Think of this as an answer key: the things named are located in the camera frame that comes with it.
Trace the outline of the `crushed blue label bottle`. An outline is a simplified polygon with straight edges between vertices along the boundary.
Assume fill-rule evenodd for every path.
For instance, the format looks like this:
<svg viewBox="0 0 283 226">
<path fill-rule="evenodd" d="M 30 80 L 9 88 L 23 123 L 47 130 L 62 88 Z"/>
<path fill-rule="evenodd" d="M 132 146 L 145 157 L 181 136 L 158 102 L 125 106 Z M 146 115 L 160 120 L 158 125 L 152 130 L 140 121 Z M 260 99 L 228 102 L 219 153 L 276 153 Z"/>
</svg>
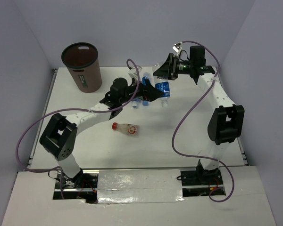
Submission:
<svg viewBox="0 0 283 226">
<path fill-rule="evenodd" d="M 160 97 L 161 105 L 162 107 L 168 107 L 168 100 L 170 98 L 170 86 L 168 79 L 165 79 L 163 77 L 155 76 L 154 72 L 161 66 L 161 63 L 155 63 L 152 66 L 153 71 L 153 79 L 155 83 L 155 88 L 159 91 L 162 91 L 164 94 L 162 97 Z"/>
</svg>

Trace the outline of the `bottle with red cap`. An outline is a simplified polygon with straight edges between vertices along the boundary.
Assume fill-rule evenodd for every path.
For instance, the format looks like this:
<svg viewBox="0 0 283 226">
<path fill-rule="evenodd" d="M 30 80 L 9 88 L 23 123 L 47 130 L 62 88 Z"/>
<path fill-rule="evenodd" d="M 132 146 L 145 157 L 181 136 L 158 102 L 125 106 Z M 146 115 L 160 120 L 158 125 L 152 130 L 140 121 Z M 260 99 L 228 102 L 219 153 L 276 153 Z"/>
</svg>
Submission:
<svg viewBox="0 0 283 226">
<path fill-rule="evenodd" d="M 114 122 L 112 124 L 112 129 L 128 136 L 136 136 L 139 132 L 139 126 L 129 123 Z"/>
</svg>

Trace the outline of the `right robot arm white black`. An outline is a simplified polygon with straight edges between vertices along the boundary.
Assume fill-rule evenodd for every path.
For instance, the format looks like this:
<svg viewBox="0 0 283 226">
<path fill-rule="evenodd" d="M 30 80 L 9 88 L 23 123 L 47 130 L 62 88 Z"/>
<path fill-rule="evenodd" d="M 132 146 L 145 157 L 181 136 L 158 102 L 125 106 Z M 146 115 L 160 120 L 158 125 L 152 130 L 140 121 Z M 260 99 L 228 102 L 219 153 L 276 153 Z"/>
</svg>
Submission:
<svg viewBox="0 0 283 226">
<path fill-rule="evenodd" d="M 153 75 L 158 79 L 175 80 L 180 74 L 189 75 L 203 91 L 201 100 L 207 98 L 213 113 L 207 127 L 210 140 L 208 156 L 197 156 L 196 171 L 191 175 L 182 174 L 179 179 L 184 185 L 193 178 L 203 185 L 219 183 L 219 165 L 227 148 L 242 132 L 244 107 L 237 105 L 226 94 L 218 78 L 218 70 L 206 64 L 205 53 L 208 49 L 200 44 L 190 46 L 189 56 L 181 60 L 181 43 L 173 46 L 175 53 L 170 53 L 162 65 L 157 65 Z"/>
</svg>

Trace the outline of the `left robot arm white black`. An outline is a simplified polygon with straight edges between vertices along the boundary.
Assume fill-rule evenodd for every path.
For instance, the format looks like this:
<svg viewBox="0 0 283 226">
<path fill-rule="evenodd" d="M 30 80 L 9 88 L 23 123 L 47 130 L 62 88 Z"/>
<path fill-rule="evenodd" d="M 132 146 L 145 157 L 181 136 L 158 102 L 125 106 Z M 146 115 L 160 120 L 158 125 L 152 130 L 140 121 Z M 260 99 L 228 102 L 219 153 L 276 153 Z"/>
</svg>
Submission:
<svg viewBox="0 0 283 226">
<path fill-rule="evenodd" d="M 71 187 L 79 187 L 84 179 L 83 170 L 77 164 L 72 152 L 76 137 L 92 126 L 115 118 L 123 109 L 125 103 L 141 97 L 154 101 L 163 96 L 148 81 L 145 84 L 133 81 L 131 85 L 124 78 L 117 78 L 110 86 L 102 100 L 87 111 L 80 111 L 63 116 L 54 114 L 48 122 L 39 140 L 44 149 L 57 161 Z"/>
</svg>

